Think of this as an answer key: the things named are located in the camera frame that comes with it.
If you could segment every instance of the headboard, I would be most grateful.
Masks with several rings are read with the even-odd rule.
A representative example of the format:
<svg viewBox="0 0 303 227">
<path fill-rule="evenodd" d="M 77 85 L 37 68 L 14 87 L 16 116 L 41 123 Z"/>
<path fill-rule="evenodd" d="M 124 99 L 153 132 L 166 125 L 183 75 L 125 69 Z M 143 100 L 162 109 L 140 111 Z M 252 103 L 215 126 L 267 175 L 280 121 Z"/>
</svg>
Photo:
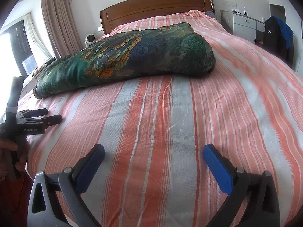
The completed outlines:
<svg viewBox="0 0 303 227">
<path fill-rule="evenodd" d="M 215 12 L 213 0 L 127 0 L 100 11 L 101 24 L 105 34 L 119 25 L 191 9 Z"/>
</svg>

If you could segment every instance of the green floral quilt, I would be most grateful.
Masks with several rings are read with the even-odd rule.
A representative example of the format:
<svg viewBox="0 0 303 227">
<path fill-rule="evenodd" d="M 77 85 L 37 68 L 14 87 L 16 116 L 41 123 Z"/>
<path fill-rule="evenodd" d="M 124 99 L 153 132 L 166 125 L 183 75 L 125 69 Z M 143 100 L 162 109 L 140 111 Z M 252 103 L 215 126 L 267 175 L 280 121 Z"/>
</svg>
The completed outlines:
<svg viewBox="0 0 303 227">
<path fill-rule="evenodd" d="M 188 23 L 117 33 L 46 69 L 33 92 L 44 98 L 147 75 L 203 77 L 215 67 L 211 46 Z"/>
</svg>

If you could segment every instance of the bed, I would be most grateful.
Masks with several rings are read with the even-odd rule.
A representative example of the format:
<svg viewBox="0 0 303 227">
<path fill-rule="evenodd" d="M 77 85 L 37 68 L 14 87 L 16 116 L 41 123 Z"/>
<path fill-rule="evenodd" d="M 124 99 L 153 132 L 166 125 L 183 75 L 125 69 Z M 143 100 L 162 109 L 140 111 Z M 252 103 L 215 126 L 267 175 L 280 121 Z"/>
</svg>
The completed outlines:
<svg viewBox="0 0 303 227">
<path fill-rule="evenodd" d="M 128 0 L 102 10 L 104 37 L 189 23 L 212 46 L 215 70 L 202 79 L 143 77 L 40 100 L 28 93 L 19 109 L 64 117 L 28 136 L 29 175 L 62 171 L 100 143 L 105 160 L 81 197 L 102 226 L 206 226 L 226 198 L 201 156 L 213 143 L 235 166 L 272 172 L 281 226 L 299 224 L 302 79 L 203 11 L 214 11 L 212 0 Z"/>
</svg>

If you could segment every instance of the silver bolt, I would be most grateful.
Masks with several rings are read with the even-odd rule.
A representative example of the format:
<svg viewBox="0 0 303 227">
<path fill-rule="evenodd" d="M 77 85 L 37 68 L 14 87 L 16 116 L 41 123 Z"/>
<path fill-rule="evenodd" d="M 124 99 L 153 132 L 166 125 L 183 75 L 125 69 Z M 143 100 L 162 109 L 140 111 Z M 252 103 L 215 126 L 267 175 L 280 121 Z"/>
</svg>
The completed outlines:
<svg viewBox="0 0 303 227">
<path fill-rule="evenodd" d="M 37 175 L 37 177 L 40 177 L 43 175 L 43 173 L 44 173 L 43 171 L 38 171 L 36 175 Z"/>
<path fill-rule="evenodd" d="M 239 173 L 243 173 L 244 172 L 244 169 L 243 169 L 243 167 L 237 167 L 237 172 L 239 172 Z"/>
<path fill-rule="evenodd" d="M 72 171 L 71 167 L 67 167 L 64 169 L 64 173 L 70 173 Z"/>
<path fill-rule="evenodd" d="M 265 176 L 270 177 L 272 174 L 269 171 L 265 171 Z"/>
</svg>

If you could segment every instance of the plastic bottle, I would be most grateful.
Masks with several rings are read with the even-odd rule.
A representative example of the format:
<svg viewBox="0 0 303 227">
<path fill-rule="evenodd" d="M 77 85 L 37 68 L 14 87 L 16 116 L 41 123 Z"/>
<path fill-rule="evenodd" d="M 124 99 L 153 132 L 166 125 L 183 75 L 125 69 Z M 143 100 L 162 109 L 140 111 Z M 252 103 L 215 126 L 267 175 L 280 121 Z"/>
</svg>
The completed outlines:
<svg viewBox="0 0 303 227">
<path fill-rule="evenodd" d="M 244 7 L 244 10 L 243 10 L 243 15 L 244 15 L 244 16 L 247 16 L 247 10 L 246 10 L 246 7 Z"/>
</svg>

